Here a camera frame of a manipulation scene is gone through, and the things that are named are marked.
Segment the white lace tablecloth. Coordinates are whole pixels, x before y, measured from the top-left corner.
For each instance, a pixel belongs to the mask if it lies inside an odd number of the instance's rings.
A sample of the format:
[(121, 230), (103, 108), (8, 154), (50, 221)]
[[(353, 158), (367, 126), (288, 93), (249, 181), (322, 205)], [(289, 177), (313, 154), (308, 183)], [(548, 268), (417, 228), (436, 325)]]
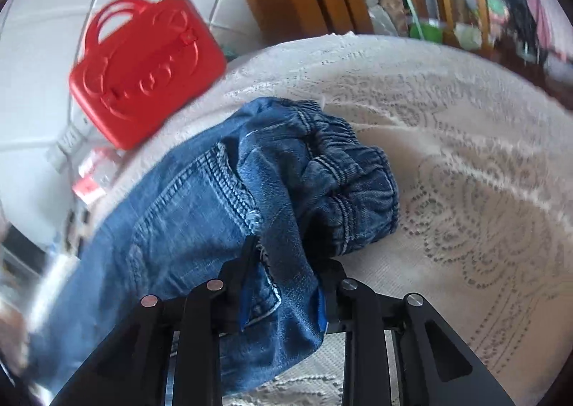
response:
[(344, 258), (424, 295), (518, 405), (572, 401), (572, 94), (418, 40), (326, 35), (238, 58), (130, 156), (98, 226), (169, 149), (254, 98), (313, 100), (386, 152), (397, 231)]

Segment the red plastic handbag case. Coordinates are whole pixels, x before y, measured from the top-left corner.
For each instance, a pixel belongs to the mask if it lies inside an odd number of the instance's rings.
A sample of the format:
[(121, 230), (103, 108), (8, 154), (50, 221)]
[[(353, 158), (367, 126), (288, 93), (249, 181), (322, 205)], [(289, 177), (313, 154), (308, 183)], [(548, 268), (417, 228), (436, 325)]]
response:
[(89, 22), (69, 87), (98, 131), (117, 149), (131, 150), (225, 68), (191, 0), (115, 0)]

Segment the blue denim jeans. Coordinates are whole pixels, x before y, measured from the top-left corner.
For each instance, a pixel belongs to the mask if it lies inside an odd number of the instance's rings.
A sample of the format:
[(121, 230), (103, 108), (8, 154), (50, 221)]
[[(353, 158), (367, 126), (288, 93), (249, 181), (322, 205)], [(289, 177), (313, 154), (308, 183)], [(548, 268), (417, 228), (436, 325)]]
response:
[(224, 394), (317, 351), (325, 321), (313, 263), (395, 231), (386, 154), (315, 102), (257, 98), (168, 152), (87, 243), (33, 333), (26, 376), (59, 391), (145, 295), (187, 295), (254, 236), (245, 328), (221, 339)]

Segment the green plastic bag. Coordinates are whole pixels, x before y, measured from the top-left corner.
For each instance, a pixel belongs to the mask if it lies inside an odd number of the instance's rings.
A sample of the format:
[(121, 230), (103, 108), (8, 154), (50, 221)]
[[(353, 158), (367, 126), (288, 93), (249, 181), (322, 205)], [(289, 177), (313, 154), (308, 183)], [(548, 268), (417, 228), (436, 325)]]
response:
[(413, 23), (409, 27), (409, 37), (411, 39), (425, 40), (442, 44), (444, 42), (444, 33), (441, 23), (435, 20), (420, 21)]

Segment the white power strip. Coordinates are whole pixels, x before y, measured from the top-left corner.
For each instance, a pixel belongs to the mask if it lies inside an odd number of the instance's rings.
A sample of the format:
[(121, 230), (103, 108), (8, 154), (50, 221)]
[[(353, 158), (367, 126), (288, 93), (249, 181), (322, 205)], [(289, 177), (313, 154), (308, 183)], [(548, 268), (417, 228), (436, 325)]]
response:
[(64, 172), (87, 142), (92, 129), (91, 122), (83, 116), (67, 124), (56, 142), (45, 153), (45, 159), (57, 173)]

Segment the red tissue pack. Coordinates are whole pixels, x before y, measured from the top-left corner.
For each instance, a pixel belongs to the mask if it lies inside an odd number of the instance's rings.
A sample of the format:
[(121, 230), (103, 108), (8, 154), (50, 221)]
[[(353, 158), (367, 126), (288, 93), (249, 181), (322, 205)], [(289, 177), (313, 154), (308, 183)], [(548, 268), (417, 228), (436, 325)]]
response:
[(109, 147), (92, 149), (78, 168), (79, 178), (72, 191), (86, 206), (107, 195), (115, 182), (121, 164), (121, 155)]

